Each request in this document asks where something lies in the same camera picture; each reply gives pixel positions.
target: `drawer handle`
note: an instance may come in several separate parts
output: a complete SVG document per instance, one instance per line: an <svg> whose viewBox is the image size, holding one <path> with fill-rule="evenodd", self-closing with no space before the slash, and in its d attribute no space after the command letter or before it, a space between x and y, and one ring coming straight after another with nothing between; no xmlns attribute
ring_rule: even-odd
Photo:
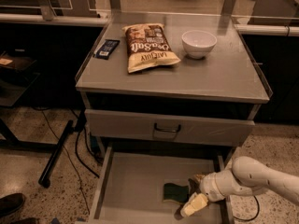
<svg viewBox="0 0 299 224"><path fill-rule="evenodd" d="M160 131L160 132L167 132L167 133L178 133L179 131L180 131L180 128L181 128L181 126L180 126L180 124L178 125L178 128L177 129L175 129L175 130L170 130L170 129L161 129L161 128L159 128L158 127L158 124L157 123L155 123L154 124L154 128L155 128L155 130L156 131Z"/></svg>

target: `small yellow object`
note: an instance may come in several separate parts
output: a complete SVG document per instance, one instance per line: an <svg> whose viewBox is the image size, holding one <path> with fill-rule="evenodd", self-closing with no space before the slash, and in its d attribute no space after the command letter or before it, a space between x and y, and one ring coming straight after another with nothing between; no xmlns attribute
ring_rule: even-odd
<svg viewBox="0 0 299 224"><path fill-rule="evenodd" d="M191 196L187 203L180 210L180 214L183 217L189 217L193 213L205 208L207 206L208 199L205 194L196 192Z"/></svg>
<svg viewBox="0 0 299 224"><path fill-rule="evenodd" d="M0 64L2 65L8 65L9 63L12 63L12 60L0 58Z"/></svg>
<svg viewBox="0 0 299 224"><path fill-rule="evenodd" d="M193 181L200 184L200 182L204 179L204 177L205 177L205 175L194 175L193 176Z"/></svg>

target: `speckled floor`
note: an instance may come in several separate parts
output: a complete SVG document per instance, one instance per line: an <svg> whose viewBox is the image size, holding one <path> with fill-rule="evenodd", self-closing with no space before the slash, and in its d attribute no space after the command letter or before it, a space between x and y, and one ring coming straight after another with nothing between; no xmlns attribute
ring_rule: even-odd
<svg viewBox="0 0 299 224"><path fill-rule="evenodd" d="M0 117L20 140L47 143L56 143L55 135L62 133L67 121L77 119L68 109L37 111L30 107L0 109ZM40 223L47 224L55 218L64 224L88 219L88 208L91 208L98 179L78 162L75 155L77 135L72 133L67 138L48 189L41 187L37 180L49 154L0 149L0 196L14 192L22 192L26 196L24 207L10 216L0 218L1 224L27 217L37 217ZM87 151L84 133L78 139L78 153L86 164L100 174L101 165ZM248 155L281 172L299 175L299 126L257 123L244 146L236 150L233 158L240 155ZM257 196L257 199L260 213L248 223L299 223L299 207L273 191L268 190ZM248 219L255 216L257 204L253 197L231 196L231 200L235 217Z"/></svg>

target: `shoe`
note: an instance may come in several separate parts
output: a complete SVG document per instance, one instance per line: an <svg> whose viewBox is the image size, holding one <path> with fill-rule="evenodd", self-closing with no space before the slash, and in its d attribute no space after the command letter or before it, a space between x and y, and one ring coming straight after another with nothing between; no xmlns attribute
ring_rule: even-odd
<svg viewBox="0 0 299 224"><path fill-rule="evenodd" d="M0 217L7 216L18 211L25 202L25 196L21 193L10 194L0 199Z"/></svg>

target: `white bowl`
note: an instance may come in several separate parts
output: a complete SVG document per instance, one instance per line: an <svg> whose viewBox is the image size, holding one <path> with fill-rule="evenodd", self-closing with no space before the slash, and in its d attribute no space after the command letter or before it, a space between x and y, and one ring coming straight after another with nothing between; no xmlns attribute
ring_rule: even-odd
<svg viewBox="0 0 299 224"><path fill-rule="evenodd" d="M200 30L191 30L184 33L181 40L187 54L194 59L207 56L217 43L216 36Z"/></svg>

